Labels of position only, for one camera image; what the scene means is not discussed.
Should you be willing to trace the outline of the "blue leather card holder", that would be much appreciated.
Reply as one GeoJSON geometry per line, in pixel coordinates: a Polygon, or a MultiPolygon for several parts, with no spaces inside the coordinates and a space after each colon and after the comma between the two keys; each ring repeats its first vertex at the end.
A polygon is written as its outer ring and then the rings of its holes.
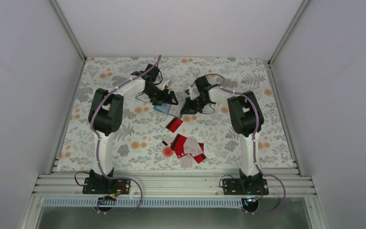
{"type": "Polygon", "coordinates": [[[154,109],[155,109],[156,111],[161,112],[161,113],[164,113],[164,114],[170,115],[170,114],[169,114],[169,110],[170,110],[171,105],[172,105],[172,104],[156,105],[156,106],[154,107],[154,109]]]}

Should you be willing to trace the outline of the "red card with black stripe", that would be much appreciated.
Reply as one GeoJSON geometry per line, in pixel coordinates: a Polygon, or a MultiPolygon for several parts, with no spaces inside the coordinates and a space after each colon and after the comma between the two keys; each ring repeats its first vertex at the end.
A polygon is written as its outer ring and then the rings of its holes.
{"type": "Polygon", "coordinates": [[[178,158],[186,156],[184,151],[184,143],[186,142],[187,137],[177,134],[175,139],[172,141],[170,148],[175,153],[178,158]]]}

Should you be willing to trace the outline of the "white floral card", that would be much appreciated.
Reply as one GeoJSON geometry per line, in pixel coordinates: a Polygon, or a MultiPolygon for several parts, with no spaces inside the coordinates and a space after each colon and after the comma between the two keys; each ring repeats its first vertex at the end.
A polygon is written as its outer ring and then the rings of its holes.
{"type": "Polygon", "coordinates": [[[182,114],[181,114],[182,107],[183,107],[183,103],[179,103],[178,105],[171,105],[169,114],[173,117],[181,118],[182,117],[182,114]]]}

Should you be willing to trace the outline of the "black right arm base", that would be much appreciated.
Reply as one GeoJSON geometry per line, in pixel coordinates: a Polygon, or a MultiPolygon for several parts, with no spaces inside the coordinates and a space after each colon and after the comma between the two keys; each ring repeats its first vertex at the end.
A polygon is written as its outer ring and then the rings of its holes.
{"type": "Polygon", "coordinates": [[[221,177],[219,185],[225,195],[261,196],[269,194],[267,180],[258,171],[253,176],[247,176],[239,170],[238,178],[231,175],[229,175],[230,178],[224,177],[221,177]]]}

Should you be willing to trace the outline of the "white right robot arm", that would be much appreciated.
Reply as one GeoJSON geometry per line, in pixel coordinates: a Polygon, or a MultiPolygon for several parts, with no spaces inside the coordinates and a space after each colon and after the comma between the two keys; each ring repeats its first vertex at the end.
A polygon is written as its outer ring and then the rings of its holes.
{"type": "Polygon", "coordinates": [[[252,91],[237,92],[220,84],[210,84],[206,76],[197,78],[193,85],[185,90],[188,95],[181,109],[183,115],[201,113],[204,107],[220,104],[228,108],[233,130],[239,135],[241,149],[239,188],[244,194],[257,189],[253,176],[262,175],[258,162],[258,139],[264,116],[255,94],[252,91]]]}

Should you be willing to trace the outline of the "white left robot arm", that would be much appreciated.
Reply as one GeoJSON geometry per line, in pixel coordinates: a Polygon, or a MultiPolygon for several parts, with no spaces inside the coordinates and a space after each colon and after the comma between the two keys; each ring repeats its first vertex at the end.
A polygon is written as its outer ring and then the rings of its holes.
{"type": "Polygon", "coordinates": [[[99,88],[96,90],[89,113],[91,130],[97,135],[96,163],[93,173],[99,175],[94,186],[101,193],[108,193],[113,188],[112,175],[112,146],[114,134],[121,127],[123,118],[124,99],[143,93],[153,105],[177,105],[178,100],[173,91],[167,89],[167,82],[156,82],[161,76],[157,64],[147,65],[145,71],[133,72],[131,77],[113,90],[99,88]]]}

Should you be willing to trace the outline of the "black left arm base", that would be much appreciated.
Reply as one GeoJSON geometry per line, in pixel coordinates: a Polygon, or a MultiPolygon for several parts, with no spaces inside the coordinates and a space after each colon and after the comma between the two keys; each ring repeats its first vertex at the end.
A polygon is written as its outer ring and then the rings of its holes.
{"type": "Polygon", "coordinates": [[[129,194],[130,186],[130,179],[108,179],[101,173],[97,174],[91,169],[89,176],[84,180],[82,193],[105,195],[129,194]]]}

